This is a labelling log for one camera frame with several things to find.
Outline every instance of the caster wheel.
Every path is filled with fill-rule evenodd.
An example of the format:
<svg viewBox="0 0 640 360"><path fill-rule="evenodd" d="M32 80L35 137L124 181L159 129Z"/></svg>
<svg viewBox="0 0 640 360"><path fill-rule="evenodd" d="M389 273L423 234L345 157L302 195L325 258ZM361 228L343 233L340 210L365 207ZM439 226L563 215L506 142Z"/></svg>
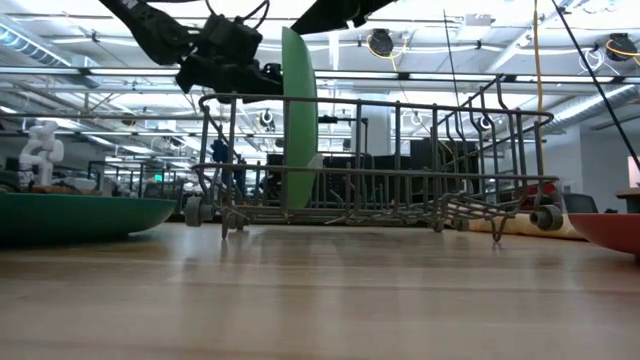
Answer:
<svg viewBox="0 0 640 360"><path fill-rule="evenodd" d="M230 213L227 215L227 225L229 225L230 230L235 230L238 228L238 215L234 213Z"/></svg>
<svg viewBox="0 0 640 360"><path fill-rule="evenodd" d="M453 222L453 228L460 232L469 231L469 220L456 220Z"/></svg>
<svg viewBox="0 0 640 360"><path fill-rule="evenodd" d="M245 219L242 216L236 216L236 219L238 221L238 224L236 226L236 228L238 229L238 231L243 231L245 225L249 225L249 219Z"/></svg>
<svg viewBox="0 0 640 360"><path fill-rule="evenodd" d="M438 221L438 222L435 222L435 223L431 224L431 229L433 229L433 231L436 232L436 233L443 232L444 231L444 222Z"/></svg>
<svg viewBox="0 0 640 360"><path fill-rule="evenodd" d="M202 225L200 206L202 206L202 198L193 196L187 199L187 205L184 207L184 221L188 227L199 227Z"/></svg>
<svg viewBox="0 0 640 360"><path fill-rule="evenodd" d="M529 216L529 221L542 231L556 231L562 228L562 211L553 205L543 205Z"/></svg>
<svg viewBox="0 0 640 360"><path fill-rule="evenodd" d="M184 220L189 227L199 227L205 220L213 219L213 206L206 205L200 197L190 197L184 208Z"/></svg>

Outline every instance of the white wall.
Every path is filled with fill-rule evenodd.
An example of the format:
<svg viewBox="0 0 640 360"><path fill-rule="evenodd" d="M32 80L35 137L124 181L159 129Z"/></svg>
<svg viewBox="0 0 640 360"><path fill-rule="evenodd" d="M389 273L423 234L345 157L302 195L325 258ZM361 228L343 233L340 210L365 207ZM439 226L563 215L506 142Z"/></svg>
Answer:
<svg viewBox="0 0 640 360"><path fill-rule="evenodd" d="M640 150L640 139L628 134L636 151ZM582 130L582 175L584 193L593 196L598 210L616 209L627 211L624 200L615 197L615 192L629 188L629 152L620 135L615 133Z"/></svg>
<svg viewBox="0 0 640 360"><path fill-rule="evenodd" d="M581 158L581 139L580 129L575 127L567 129L566 134L547 135L544 136L546 142L542 145L542 157L544 159L544 174L557 176L561 184L570 184L571 191L581 193L583 191L582 181L582 163ZM520 173L519 152L516 149L516 158L518 159L518 173ZM513 169L510 147L505 148L505 157L500 159L498 170L500 172ZM493 172L492 160L485 159L487 172ZM537 175L537 157L535 144L525 144L525 165L527 167L527 175Z"/></svg>

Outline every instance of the wire dish rack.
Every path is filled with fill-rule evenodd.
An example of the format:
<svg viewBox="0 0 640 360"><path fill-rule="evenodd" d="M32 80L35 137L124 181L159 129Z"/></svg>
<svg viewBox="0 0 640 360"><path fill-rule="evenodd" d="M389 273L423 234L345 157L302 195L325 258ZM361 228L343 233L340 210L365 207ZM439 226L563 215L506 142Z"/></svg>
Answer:
<svg viewBox="0 0 640 360"><path fill-rule="evenodd" d="M501 108L484 107L485 92L496 86ZM231 98L231 114L229 119L229 137L216 124L206 102L216 97ZM236 154L234 143L236 134L236 101L277 100L284 104L284 141L283 164L256 165L243 164ZM474 107L474 100L479 99L481 106ZM322 166L292 167L287 166L287 146L289 139L295 134L287 132L290 121L289 107L295 102L335 103L355 106L355 152L353 162L343 168L327 168ZM335 98L297 98L285 96L257 96L241 94L214 94L200 98L200 108L204 113L202 131L202 149L200 163L192 170L198 175L203 190L202 197L190 198L185 208L188 226L200 226L218 213L222 216L222 236L227 237L229 230L243 230L254 223L293 223L321 222L324 224L353 225L412 225L422 224L441 232L445 224L459 231L469 228L469 221L474 219L488 220L492 224L495 242L500 241L506 221L520 212L524 203L533 204L530 221L545 231L558 230L562 227L561 210L554 205L543 204L543 187L545 184L558 181L557 177L545 176L542 171L541 127L553 120L550 113L508 109L502 101L500 77L480 90L460 107L411 104L400 102L380 102L365 100L347 100ZM392 169L377 169L366 149L362 151L361 114L363 106L380 106L395 109L395 154ZM438 134L440 126L445 127L446 137L450 141L442 142L438 136L431 136L431 168L422 170L401 169L401 114L403 109L411 111L429 111L433 119L430 133ZM462 127L462 118L466 117L473 125L474 131L466 132ZM525 118L535 117L532 126L523 127ZM494 119L506 120L506 136L498 139L498 124ZM224 162L206 162L206 146L209 126L217 132L217 138L228 146L228 159ZM525 158L525 138L535 142L535 163L537 170L529 173ZM459 146L451 146L455 141ZM513 171L509 174L496 174L501 154L510 155ZM472 166L477 172L471 172ZM213 176L205 175L205 170ZM256 184L252 195L239 189L233 179L234 171L255 171ZM288 179L294 173L306 173L315 176L313 189L307 205L302 208L288 206ZM262 191L258 191L261 178L277 175L277 185L262 183ZM344 188L338 194L328 184L341 182ZM505 193L511 194L504 200Z"/></svg>

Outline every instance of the light fixture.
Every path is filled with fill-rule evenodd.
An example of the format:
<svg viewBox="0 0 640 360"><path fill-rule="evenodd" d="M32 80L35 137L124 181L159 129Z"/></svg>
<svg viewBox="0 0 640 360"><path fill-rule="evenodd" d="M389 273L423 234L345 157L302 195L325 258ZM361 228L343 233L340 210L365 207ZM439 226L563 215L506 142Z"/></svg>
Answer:
<svg viewBox="0 0 640 360"><path fill-rule="evenodd" d="M191 167L192 164L188 162L172 162L171 165L188 168Z"/></svg>
<svg viewBox="0 0 640 360"><path fill-rule="evenodd" d="M430 80L430 81L453 81L453 74L411 74L409 79L411 80ZM481 75L481 74L456 74L456 81L468 81L468 82L489 82L493 81L496 77L494 75Z"/></svg>
<svg viewBox="0 0 640 360"><path fill-rule="evenodd" d="M5 75L80 75L75 68L0 66L0 73Z"/></svg>
<svg viewBox="0 0 640 360"><path fill-rule="evenodd" d="M395 79L397 76L393 72L316 71L316 78L330 79Z"/></svg>
<svg viewBox="0 0 640 360"><path fill-rule="evenodd" d="M125 150L129 150L131 152L137 153L137 154L153 154L155 151L147 149L145 147L142 146L123 146L122 148L124 148Z"/></svg>
<svg viewBox="0 0 640 360"><path fill-rule="evenodd" d="M154 68L92 68L89 69L93 75L116 75L116 76L175 76L180 69L154 69Z"/></svg>
<svg viewBox="0 0 640 360"><path fill-rule="evenodd" d="M600 83L607 83L607 82L611 82L613 81L613 76L597 76L596 79L598 79L598 82ZM538 77L537 76L518 76L518 82L536 82L538 81ZM562 76L562 75L556 75L556 76L548 76L548 75L543 75L540 77L540 80L542 80L542 82L545 83L581 83L581 84L585 84L585 83L592 83L593 79L590 76L576 76L576 75L569 75L569 76Z"/></svg>
<svg viewBox="0 0 640 360"><path fill-rule="evenodd" d="M80 134L82 135L96 135L96 136L130 136L131 133L130 132L118 132L118 131L81 131Z"/></svg>
<svg viewBox="0 0 640 360"><path fill-rule="evenodd" d="M13 109L9 109L8 107L5 107L5 106L0 106L0 110L6 112L7 114L15 114L15 113L17 113L17 111L15 111Z"/></svg>
<svg viewBox="0 0 640 360"><path fill-rule="evenodd" d="M161 132L161 131L149 131L149 132L140 132L140 133L135 133L135 135L140 135L140 136L190 136L190 133L186 133L186 132Z"/></svg>
<svg viewBox="0 0 640 360"><path fill-rule="evenodd" d="M97 137L97 136L93 136L93 135L89 135L87 136L89 139L97 142L98 144L102 144L102 145L106 145L106 146L116 146L114 143L112 143L111 141L107 141L101 137Z"/></svg>

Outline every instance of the duct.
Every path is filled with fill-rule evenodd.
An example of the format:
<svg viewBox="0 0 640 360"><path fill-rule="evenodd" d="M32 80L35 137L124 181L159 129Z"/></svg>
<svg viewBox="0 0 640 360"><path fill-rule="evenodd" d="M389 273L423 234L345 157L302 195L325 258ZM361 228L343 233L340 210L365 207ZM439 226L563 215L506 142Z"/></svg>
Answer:
<svg viewBox="0 0 640 360"><path fill-rule="evenodd" d="M0 45L28 56L45 66L81 68L98 66L87 56L71 55L57 49L2 14L0 14ZM65 75L62 78L66 79L68 83L83 85L90 89L95 89L100 85L100 77L97 76Z"/></svg>
<svg viewBox="0 0 640 360"><path fill-rule="evenodd" d="M33 88L30 85L27 85L25 83L15 83L15 85L19 86L20 88L22 88L24 90L31 91L34 94L39 95L39 96L41 96L41 97L43 97L43 98L45 98L47 100L53 101L53 102L58 103L58 104L60 104L62 106L69 107L70 109L78 111L80 113L85 113L85 109L82 106L78 106L78 105L76 105L76 104L74 104L72 102L69 102L67 100L61 99L61 98L59 98L59 97L57 97L57 96L55 96L53 94L47 93L46 91L43 91L43 90L40 90L40 89L37 89L37 88ZM17 96L17 95L11 94L11 93L2 94L2 96L0 96L0 101L6 103L9 106L15 106L15 104L25 103L25 99L24 98L21 98L20 96ZM47 112L50 113L52 111L51 109L49 109L47 107L44 107L42 105L36 105L33 102L30 102L29 108L27 110L37 111L37 112L45 112L45 113L47 113ZM5 118L13 117L13 116L10 116L10 115L14 115L14 114L4 114L4 117ZM73 117L73 115L70 115L70 114L59 114L57 116L59 116L61 118L68 118L69 116ZM96 116L96 115L87 114L87 115L84 115L83 118L96 119L96 118L100 118L100 117ZM110 127L104 126L104 125L92 124L91 126L92 126L92 128L97 129L97 130L113 131L113 128L110 128ZM99 140L96 140L96 137L89 136L89 138L92 139L94 142L98 142L98 143L101 143L101 144L104 145L104 143L100 142ZM141 141L141 140L138 140L138 139L129 139L129 141L130 141L131 144L142 145L142 146L145 146L145 147L149 146L149 144L147 142L144 142L144 141Z"/></svg>
<svg viewBox="0 0 640 360"><path fill-rule="evenodd" d="M611 106L616 108L638 97L638 86L627 85L617 88L605 89ZM600 94L589 97L580 97L569 100L553 109L555 119L544 127L545 132L560 131L569 126L579 124L585 120L597 116L607 108Z"/></svg>

